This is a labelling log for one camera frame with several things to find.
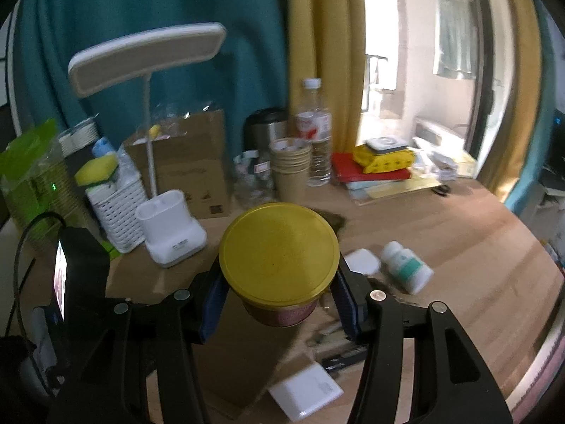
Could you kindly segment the cardboard box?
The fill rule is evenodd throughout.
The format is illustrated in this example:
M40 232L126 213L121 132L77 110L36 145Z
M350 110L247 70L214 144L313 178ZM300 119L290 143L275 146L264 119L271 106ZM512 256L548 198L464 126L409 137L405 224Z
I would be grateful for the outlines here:
M218 259L223 234L210 239L198 271ZM255 320L231 289L218 328L195 350L199 381L206 402L217 412L237 419L264 394L285 355L291 350L299 324L271 327Z

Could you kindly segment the black car key with keys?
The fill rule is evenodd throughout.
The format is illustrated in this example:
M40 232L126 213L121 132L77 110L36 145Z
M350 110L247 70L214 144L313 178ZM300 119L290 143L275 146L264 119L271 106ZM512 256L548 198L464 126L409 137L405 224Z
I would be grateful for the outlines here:
M367 347L347 337L342 324L332 322L317 329L307 340L313 359L334 379L363 364Z

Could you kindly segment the white pill bottle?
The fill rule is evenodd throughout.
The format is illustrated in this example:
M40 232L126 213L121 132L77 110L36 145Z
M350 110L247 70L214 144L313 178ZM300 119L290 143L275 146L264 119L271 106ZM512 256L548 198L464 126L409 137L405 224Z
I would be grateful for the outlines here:
M387 243L381 255L389 274L411 294L416 295L433 278L434 271L412 250L404 248L399 242Z

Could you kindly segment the yellow lid can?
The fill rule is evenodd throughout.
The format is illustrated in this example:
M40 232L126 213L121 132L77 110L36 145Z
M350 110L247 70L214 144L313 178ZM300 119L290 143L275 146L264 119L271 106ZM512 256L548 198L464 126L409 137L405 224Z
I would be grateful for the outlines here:
M301 324L335 277L338 238L318 212L269 203L242 213L227 228L219 265L247 312L261 324Z

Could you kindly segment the white power adapter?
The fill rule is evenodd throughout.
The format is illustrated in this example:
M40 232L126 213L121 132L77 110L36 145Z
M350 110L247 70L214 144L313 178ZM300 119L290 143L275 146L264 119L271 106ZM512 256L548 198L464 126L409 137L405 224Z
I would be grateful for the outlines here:
M344 392L320 364L312 363L271 386L268 393L291 422L298 422Z

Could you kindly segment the white earbuds case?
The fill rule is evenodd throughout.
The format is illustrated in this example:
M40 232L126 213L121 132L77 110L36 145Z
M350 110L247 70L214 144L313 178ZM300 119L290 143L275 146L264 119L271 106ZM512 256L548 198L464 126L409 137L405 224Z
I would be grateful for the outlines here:
M381 261L368 249L357 249L344 256L349 269L364 276L375 276L381 268Z

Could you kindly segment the white perforated plastic basket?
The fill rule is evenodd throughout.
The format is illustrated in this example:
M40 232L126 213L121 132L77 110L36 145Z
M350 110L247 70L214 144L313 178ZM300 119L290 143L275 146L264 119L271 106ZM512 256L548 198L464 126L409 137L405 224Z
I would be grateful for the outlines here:
M129 179L120 188L113 183L94 186L86 189L86 195L109 242L121 254L131 252L144 242L144 232L136 217L136 209L148 197L140 175Z

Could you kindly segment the yellow green sponge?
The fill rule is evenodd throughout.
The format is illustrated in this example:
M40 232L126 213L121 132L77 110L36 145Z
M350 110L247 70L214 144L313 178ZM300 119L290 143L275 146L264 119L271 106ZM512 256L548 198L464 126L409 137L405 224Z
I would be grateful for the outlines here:
M77 171L75 181L79 187L89 187L104 183L117 170L118 164L118 158L115 153L108 153L92 159Z

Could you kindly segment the brown lamp packaging box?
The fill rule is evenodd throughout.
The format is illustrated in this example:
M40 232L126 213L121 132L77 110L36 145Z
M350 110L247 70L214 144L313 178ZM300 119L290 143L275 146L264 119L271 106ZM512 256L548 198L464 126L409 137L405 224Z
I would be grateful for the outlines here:
M224 112L212 109L159 120L152 141L157 193L180 189L198 219L228 216Z

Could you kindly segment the green paper cup package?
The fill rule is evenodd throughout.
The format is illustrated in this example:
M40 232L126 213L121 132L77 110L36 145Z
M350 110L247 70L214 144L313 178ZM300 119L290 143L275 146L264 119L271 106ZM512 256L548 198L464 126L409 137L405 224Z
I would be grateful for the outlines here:
M1 153L1 191L20 231L43 212L60 214L72 227L89 226L89 214L67 168L54 120L8 143Z

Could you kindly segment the stainless steel thermos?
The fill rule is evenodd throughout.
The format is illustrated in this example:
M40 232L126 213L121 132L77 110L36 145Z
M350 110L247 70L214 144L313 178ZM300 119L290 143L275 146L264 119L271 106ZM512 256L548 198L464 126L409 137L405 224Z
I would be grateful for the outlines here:
M257 150L261 157L270 158L269 146L288 136L288 113L284 108L270 107L249 115L242 131L244 151Z

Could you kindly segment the clear water bottle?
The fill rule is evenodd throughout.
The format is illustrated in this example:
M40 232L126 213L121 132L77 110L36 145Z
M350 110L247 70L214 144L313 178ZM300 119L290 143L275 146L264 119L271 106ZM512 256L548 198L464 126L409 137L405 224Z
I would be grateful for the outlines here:
M320 187L331 179L332 116L325 105L320 78L305 78L302 88L295 125L299 137L311 145L308 185Z

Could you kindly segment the hanging clothes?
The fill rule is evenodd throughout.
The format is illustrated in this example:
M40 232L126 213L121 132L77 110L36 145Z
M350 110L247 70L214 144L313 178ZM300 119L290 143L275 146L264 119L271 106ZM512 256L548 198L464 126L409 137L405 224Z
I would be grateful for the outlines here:
M477 34L471 0L437 0L433 72L456 81L476 78Z

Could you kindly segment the teal curtain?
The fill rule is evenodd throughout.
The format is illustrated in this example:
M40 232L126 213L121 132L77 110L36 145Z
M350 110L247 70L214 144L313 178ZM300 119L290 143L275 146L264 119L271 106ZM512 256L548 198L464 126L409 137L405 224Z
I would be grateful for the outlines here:
M246 118L287 103L284 0L18 0L8 57L20 130L92 117L117 147L210 107L237 154Z

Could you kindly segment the yellow curtain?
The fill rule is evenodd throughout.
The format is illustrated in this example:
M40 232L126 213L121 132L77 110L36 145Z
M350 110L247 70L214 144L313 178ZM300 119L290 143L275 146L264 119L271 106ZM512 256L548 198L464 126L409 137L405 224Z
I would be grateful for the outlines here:
M302 81L320 78L332 115L336 152L356 145L364 87L364 0L288 0L289 109L296 113Z

